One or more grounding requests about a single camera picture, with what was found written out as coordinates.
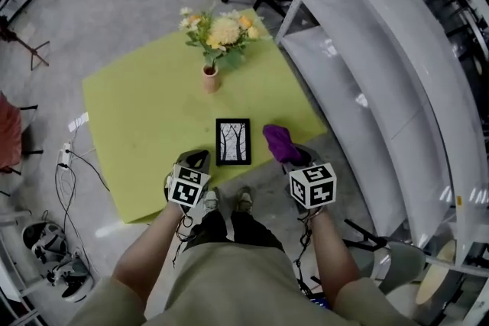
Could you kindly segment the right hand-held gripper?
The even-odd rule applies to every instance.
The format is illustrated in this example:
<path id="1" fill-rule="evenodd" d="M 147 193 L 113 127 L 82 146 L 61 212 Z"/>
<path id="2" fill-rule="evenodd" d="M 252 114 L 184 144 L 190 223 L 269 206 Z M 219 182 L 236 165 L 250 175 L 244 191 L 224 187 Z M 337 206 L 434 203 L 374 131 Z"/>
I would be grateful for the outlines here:
<path id="1" fill-rule="evenodd" d="M 294 144 L 300 158 L 282 164 L 287 184 L 285 193 L 299 211 L 321 211 L 336 200 L 337 176 L 331 163 L 315 150 Z"/>

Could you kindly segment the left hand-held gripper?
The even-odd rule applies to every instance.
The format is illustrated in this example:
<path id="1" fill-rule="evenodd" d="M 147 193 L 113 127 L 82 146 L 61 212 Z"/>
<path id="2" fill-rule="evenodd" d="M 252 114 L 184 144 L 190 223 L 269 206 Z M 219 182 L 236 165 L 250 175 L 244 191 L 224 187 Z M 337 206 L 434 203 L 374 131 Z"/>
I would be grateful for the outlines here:
<path id="1" fill-rule="evenodd" d="M 210 163 L 208 150 L 191 150 L 180 154 L 164 182 L 166 200 L 181 208 L 195 208 L 208 188 Z"/>

